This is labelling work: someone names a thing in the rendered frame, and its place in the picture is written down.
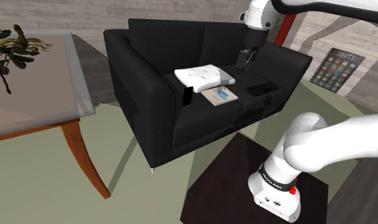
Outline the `glass top wooden table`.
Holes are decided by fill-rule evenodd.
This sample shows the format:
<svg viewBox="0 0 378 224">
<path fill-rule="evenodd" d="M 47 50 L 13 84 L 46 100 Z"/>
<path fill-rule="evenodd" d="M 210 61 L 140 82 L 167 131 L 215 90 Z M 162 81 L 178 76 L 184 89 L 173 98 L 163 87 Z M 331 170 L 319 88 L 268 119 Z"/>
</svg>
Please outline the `glass top wooden table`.
<svg viewBox="0 0 378 224">
<path fill-rule="evenodd" d="M 78 165 L 104 199 L 111 194 L 83 140 L 79 122 L 95 114 L 71 33 L 28 33 L 48 43 L 20 69 L 0 76 L 0 141 L 59 127 Z"/>
</svg>

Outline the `black rectangular box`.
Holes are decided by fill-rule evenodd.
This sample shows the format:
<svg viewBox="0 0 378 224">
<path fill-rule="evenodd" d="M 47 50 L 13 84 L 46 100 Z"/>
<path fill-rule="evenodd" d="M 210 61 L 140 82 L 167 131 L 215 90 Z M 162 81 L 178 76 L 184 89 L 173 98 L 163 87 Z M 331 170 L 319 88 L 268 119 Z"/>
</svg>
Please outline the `black rectangular box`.
<svg viewBox="0 0 378 224">
<path fill-rule="evenodd" d="M 193 87 L 186 87 L 183 90 L 182 106 L 187 106 L 191 104 L 193 95 Z"/>
</svg>

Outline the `pale blue book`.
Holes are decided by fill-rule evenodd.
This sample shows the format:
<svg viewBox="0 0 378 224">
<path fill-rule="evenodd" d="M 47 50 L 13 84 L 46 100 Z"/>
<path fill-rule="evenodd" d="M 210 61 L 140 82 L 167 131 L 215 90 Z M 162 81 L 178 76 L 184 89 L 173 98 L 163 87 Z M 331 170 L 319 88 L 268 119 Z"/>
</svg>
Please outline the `pale blue book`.
<svg viewBox="0 0 378 224">
<path fill-rule="evenodd" d="M 227 87 L 220 86 L 210 88 L 201 92 L 201 94 L 213 105 L 219 106 L 238 99 Z"/>
</svg>

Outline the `dark robot stand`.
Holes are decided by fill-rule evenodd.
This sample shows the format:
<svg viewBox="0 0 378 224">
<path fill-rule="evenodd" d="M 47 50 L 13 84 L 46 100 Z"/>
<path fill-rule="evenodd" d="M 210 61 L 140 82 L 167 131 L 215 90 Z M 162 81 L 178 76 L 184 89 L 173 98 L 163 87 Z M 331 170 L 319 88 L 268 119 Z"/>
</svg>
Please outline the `dark robot stand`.
<svg viewBox="0 0 378 224">
<path fill-rule="evenodd" d="M 301 173 L 298 177 L 301 212 L 288 223 L 256 205 L 249 176 L 271 152 L 236 134 L 188 189 L 180 220 L 183 224 L 326 224 L 328 185 Z"/>
</svg>

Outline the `black sofa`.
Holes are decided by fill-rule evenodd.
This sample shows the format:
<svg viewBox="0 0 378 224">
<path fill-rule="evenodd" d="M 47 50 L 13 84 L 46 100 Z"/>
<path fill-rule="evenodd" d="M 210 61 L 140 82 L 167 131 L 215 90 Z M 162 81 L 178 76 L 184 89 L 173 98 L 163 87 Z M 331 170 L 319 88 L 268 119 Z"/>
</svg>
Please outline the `black sofa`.
<svg viewBox="0 0 378 224">
<path fill-rule="evenodd" d="M 244 49 L 239 23 L 131 18 L 127 29 L 104 31 L 117 101 L 151 168 L 201 148 L 284 108 L 312 57 L 266 42 L 240 74 L 235 63 Z M 174 74 L 212 64 L 233 76 L 238 96 L 213 106 L 193 93 L 182 106 L 184 84 Z M 258 97 L 246 88 L 271 81 L 279 89 Z"/>
</svg>

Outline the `white square cushion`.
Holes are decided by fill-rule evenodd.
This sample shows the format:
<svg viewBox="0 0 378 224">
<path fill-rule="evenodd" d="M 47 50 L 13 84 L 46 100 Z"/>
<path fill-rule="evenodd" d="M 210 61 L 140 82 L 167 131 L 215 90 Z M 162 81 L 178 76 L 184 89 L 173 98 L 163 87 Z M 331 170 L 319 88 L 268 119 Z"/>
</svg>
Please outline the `white square cushion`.
<svg viewBox="0 0 378 224">
<path fill-rule="evenodd" d="M 184 86 L 192 87 L 193 92 L 196 94 L 210 88 L 233 85 L 235 83 L 235 79 L 231 75 L 212 64 L 175 69 L 174 74 Z"/>
</svg>

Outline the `dark wall poster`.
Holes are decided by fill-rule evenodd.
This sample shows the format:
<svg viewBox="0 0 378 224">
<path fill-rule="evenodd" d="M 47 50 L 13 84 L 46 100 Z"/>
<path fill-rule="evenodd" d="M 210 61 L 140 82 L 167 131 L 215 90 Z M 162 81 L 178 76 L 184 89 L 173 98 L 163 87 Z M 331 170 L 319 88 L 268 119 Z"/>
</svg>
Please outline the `dark wall poster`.
<svg viewBox="0 0 378 224">
<path fill-rule="evenodd" d="M 364 56 L 331 48 L 310 82 L 337 93 L 364 60 Z"/>
</svg>

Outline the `black remote control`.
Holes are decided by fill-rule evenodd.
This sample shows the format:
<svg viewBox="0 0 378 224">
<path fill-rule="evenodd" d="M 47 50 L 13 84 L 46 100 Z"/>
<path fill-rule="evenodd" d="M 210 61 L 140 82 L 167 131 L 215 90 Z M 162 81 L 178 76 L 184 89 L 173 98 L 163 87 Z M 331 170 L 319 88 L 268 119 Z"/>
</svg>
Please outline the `black remote control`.
<svg viewBox="0 0 378 224">
<path fill-rule="evenodd" d="M 270 92 L 274 92 L 278 89 L 279 87 L 271 81 L 261 83 L 258 85 L 253 85 L 246 88 L 247 92 L 249 92 L 254 97 L 258 97 L 258 96 L 261 96 Z"/>
</svg>

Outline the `dark leafy plant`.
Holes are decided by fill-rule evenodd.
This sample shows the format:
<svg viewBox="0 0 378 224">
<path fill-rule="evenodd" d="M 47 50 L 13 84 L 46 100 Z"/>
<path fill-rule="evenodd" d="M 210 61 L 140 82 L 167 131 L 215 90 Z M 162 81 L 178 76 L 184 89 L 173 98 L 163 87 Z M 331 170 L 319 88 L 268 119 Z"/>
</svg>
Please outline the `dark leafy plant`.
<svg viewBox="0 0 378 224">
<path fill-rule="evenodd" d="M 38 38 L 27 38 L 18 24 L 14 24 L 13 29 L 17 34 L 16 38 L 9 38 L 11 30 L 0 29 L 0 77 L 8 94 L 11 94 L 11 90 L 5 76 L 10 73 L 9 63 L 12 62 L 16 67 L 25 69 L 27 63 L 34 61 L 34 58 L 25 55 L 36 56 L 39 54 L 39 47 L 42 51 L 48 52 L 53 46 Z"/>
</svg>

